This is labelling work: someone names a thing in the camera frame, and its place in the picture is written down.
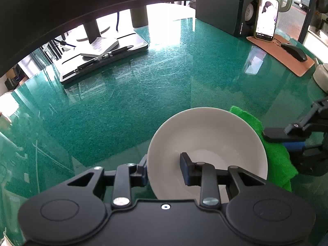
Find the green cleaning cloth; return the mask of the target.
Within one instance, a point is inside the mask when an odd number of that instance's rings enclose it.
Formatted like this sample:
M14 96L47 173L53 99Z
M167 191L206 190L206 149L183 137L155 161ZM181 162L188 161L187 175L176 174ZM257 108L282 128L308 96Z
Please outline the green cleaning cloth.
M237 106L232 106L230 112L242 118L261 139L267 155L267 180L284 190L292 192L291 180L298 175L298 171L292 165L286 147L279 143L267 142L262 135L262 123L250 113Z

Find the white ceramic bowl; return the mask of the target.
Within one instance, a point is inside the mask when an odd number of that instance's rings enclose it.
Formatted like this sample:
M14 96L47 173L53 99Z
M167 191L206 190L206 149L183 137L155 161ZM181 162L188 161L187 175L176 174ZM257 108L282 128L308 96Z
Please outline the white ceramic bowl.
M231 165L267 178L265 148L254 129L242 118L226 110L192 108L167 119L151 139L147 152L147 172L157 199L200 198L200 187L185 185L180 170L180 154L193 162L210 163L226 170Z

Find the cream ceramic teapot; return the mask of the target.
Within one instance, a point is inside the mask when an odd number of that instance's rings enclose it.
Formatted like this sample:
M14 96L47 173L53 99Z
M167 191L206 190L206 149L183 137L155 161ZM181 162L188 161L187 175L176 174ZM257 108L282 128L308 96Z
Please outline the cream ceramic teapot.
M328 93L328 68L327 63L315 63L315 72L313 79L316 84L325 92Z

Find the black computer mouse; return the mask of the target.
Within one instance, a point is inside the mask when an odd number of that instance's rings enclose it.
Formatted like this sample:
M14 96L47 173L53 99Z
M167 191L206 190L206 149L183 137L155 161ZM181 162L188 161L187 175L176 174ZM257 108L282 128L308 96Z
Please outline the black computer mouse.
M306 62L308 59L305 52L295 45L289 43L281 43L281 48L287 51L287 53L292 55L294 59L298 60L299 62Z

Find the brown leather mouse pad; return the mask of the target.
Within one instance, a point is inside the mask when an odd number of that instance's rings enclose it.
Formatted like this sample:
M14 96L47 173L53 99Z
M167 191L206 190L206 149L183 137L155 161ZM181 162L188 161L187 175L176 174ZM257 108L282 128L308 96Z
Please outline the brown leather mouse pad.
M280 35L276 34L272 41L263 41L251 36L247 37L247 40L266 51L269 55L273 56L298 77L302 77L315 64L314 60L308 55L308 60L306 62L299 62L294 59L292 55L281 48L281 43L291 43Z

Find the smartphone with lit screen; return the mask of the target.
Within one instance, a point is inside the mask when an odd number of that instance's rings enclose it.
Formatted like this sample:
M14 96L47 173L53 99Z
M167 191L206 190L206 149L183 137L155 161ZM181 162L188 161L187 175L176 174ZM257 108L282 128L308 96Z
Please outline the smartphone with lit screen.
M263 41L272 41L279 12L277 0L259 0L254 37Z

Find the black pen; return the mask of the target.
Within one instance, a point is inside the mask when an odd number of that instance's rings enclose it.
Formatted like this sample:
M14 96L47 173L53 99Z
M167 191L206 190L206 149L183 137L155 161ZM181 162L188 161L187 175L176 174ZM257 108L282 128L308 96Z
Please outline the black pen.
M132 48L133 48L133 45L130 45L130 46L121 47L121 48L115 49L113 51L107 52L107 53L105 53L103 55L100 55L98 57L95 57L95 58L89 60L88 62L86 62L84 64L81 64L74 71L77 72L77 71L82 70L82 69L84 69L84 68L86 68L88 66L91 66L91 65L93 65L93 64L95 64L97 62L100 62L103 59L108 59L108 58L113 57L115 55L118 55L118 54L121 54L123 52L126 52L126 51L128 51L129 49L132 49Z

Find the black laptop stand tray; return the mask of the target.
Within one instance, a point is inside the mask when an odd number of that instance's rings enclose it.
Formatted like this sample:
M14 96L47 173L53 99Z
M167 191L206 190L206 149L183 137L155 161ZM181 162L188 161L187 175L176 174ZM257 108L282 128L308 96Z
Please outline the black laptop stand tray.
M89 44L75 47L55 64L62 84L148 49L148 43L136 32L119 37L98 37Z

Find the white notebook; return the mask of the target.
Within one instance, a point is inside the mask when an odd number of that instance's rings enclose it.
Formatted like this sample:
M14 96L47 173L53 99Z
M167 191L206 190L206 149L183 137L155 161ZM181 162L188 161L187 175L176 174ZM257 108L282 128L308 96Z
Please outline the white notebook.
M116 38L97 37L91 44L83 46L80 54L83 57L98 57L114 49L118 44Z

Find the black speaker with blue knob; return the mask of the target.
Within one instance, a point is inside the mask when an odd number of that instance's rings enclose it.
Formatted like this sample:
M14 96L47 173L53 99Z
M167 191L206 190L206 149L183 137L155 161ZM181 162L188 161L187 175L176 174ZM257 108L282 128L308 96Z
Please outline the black speaker with blue knob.
M252 36L259 0L196 0L196 18L235 37Z

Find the black computer monitor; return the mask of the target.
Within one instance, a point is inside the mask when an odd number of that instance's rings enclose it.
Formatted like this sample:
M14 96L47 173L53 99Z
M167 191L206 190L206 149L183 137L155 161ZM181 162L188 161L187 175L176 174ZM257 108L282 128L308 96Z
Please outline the black computer monitor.
M1 0L1 75L51 39L99 17L183 0Z

